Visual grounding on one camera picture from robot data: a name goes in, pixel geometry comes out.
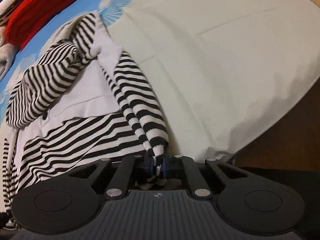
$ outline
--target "red cloth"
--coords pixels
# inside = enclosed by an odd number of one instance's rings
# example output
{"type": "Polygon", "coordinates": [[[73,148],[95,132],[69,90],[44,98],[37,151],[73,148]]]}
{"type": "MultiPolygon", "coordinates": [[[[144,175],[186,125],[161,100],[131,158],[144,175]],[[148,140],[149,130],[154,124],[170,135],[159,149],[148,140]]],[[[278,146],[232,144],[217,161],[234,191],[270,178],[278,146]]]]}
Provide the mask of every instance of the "red cloth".
{"type": "Polygon", "coordinates": [[[57,13],[75,0],[24,0],[11,14],[4,35],[22,50],[57,13]]]}

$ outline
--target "dark floor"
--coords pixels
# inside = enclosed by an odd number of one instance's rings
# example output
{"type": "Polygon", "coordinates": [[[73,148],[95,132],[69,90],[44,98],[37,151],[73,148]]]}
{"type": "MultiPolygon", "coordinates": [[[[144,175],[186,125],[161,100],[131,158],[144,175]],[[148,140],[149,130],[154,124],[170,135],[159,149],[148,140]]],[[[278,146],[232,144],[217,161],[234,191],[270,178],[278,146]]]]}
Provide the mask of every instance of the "dark floor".
{"type": "Polygon", "coordinates": [[[278,123],[245,147],[237,166],[320,171],[320,80],[278,123]]]}

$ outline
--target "white bedsheet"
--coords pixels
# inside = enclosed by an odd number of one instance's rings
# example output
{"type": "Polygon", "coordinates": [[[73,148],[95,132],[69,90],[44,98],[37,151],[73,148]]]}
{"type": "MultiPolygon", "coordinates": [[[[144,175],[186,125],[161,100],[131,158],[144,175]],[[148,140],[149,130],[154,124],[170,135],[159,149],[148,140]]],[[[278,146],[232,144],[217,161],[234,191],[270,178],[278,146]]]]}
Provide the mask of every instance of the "white bedsheet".
{"type": "Polygon", "coordinates": [[[309,0],[133,0],[109,32],[151,83],[171,154],[198,162],[231,157],[320,73],[320,9],[309,0]]]}

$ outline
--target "white towel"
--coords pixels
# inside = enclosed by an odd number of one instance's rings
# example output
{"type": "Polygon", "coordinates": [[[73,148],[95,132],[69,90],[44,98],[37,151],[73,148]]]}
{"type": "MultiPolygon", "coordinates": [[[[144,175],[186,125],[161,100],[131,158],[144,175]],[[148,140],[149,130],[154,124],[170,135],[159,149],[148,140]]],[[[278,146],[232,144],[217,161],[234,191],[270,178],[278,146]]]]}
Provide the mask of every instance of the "white towel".
{"type": "Polygon", "coordinates": [[[10,67],[12,66],[14,57],[18,52],[18,47],[7,43],[5,41],[5,37],[3,36],[3,32],[5,30],[5,26],[0,27],[0,81],[3,79],[5,74],[8,72],[10,67]]]}

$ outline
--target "black and white striped shirt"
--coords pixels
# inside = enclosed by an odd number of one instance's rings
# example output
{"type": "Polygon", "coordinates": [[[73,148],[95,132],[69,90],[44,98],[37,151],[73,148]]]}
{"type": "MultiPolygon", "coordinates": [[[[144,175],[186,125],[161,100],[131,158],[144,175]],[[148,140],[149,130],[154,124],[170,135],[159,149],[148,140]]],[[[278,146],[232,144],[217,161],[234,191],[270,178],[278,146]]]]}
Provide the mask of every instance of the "black and white striped shirt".
{"type": "Polygon", "coordinates": [[[4,142],[3,158],[8,212],[19,190],[103,157],[121,160],[125,155],[147,153],[158,168],[161,164],[168,136],[159,104],[141,70],[123,51],[112,71],[101,65],[101,75],[120,111],[65,120],[45,137],[29,140],[17,173],[14,158],[19,129],[45,115],[78,73],[99,55],[100,50],[92,47],[97,23],[101,24],[97,12],[82,17],[69,39],[52,45],[12,91],[6,112],[12,130],[4,142]]]}

